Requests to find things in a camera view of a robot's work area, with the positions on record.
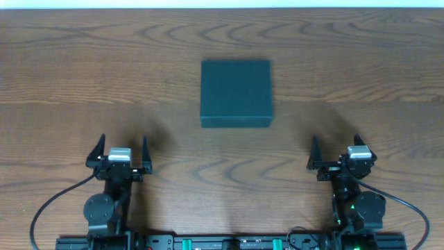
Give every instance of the square box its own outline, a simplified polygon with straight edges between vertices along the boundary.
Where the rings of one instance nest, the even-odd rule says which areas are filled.
[[[203,128],[264,128],[273,120],[269,60],[202,61]]]

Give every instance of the wooden table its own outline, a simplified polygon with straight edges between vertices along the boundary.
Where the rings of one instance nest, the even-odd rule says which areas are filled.
[[[329,183],[305,165],[319,134],[335,160],[359,132],[379,156],[364,180],[416,204],[444,245],[444,10],[8,10],[0,12],[0,249],[30,249],[52,195],[91,174],[100,134],[148,135],[154,174],[133,185],[130,224],[199,233],[286,233],[333,225]],[[202,129],[200,61],[273,61],[275,119]],[[96,180],[36,227],[41,249],[83,235]],[[384,231],[412,247],[420,216],[387,202]]]

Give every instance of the black cable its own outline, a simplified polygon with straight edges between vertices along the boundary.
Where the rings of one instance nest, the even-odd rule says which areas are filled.
[[[369,190],[372,190],[373,192],[375,192],[377,194],[380,194],[380,195],[385,196],[387,198],[390,198],[390,199],[392,199],[394,201],[397,201],[397,202],[401,203],[402,205],[404,205],[404,206],[412,209],[413,211],[417,212],[419,215],[421,215],[422,219],[425,222],[424,234],[422,235],[421,240],[416,244],[416,246],[414,246],[411,249],[411,250],[418,250],[422,246],[422,244],[424,244],[425,240],[429,236],[429,231],[430,231],[430,222],[429,222],[429,219],[427,218],[427,216],[425,215],[425,213],[423,211],[421,211],[419,208],[417,208],[417,207],[413,206],[412,204],[408,203],[407,201],[401,200],[400,198],[397,198],[396,196],[393,196],[393,195],[388,194],[388,193],[386,193],[384,191],[381,191],[381,190],[377,189],[376,187],[372,187],[370,185],[367,185],[367,184],[363,183],[362,181],[360,181],[356,177],[354,177],[350,173],[350,171],[348,171],[347,167],[345,169],[349,173],[349,175],[352,177],[352,179],[354,181],[356,181],[358,184],[360,184],[361,186],[363,186],[363,187],[365,187],[365,188],[367,188]]]
[[[302,249],[300,249],[299,247],[293,245],[293,244],[289,241],[289,234],[290,234],[291,232],[293,232],[293,231],[294,231],[295,229],[297,229],[297,228],[301,228],[301,229],[305,230],[305,232],[308,233],[308,230],[307,230],[305,227],[303,227],[303,226],[295,226],[295,227],[293,227],[292,229],[290,229],[290,231],[287,233],[287,236],[285,237],[285,240],[287,240],[287,242],[290,244],[290,246],[292,246],[294,249],[296,249],[296,250],[302,250]],[[314,247],[310,247],[310,249],[315,249],[316,247],[319,247],[319,240],[315,239],[311,233],[309,233],[309,234],[310,234],[310,237],[311,237],[311,238],[312,238],[312,239],[318,244],[318,245],[316,245],[316,246],[314,246]]]
[[[37,213],[34,216],[33,222],[31,222],[31,227],[29,228],[29,239],[31,240],[31,245],[33,246],[34,250],[39,250],[39,248],[37,247],[37,243],[35,242],[35,238],[34,238],[34,228],[35,228],[35,223],[37,222],[37,219],[39,218],[40,214],[43,212],[43,210],[51,203],[53,202],[55,199],[57,199],[58,197],[60,197],[63,194],[66,194],[67,192],[73,190],[74,188],[77,188],[83,184],[85,184],[86,182],[90,181],[91,179],[93,179],[96,176],[96,171],[94,170],[94,173],[86,178],[85,180],[71,186],[68,187],[67,189],[59,192],[58,194],[54,195],[53,197],[51,197],[47,202],[45,202],[42,207],[37,211]]]

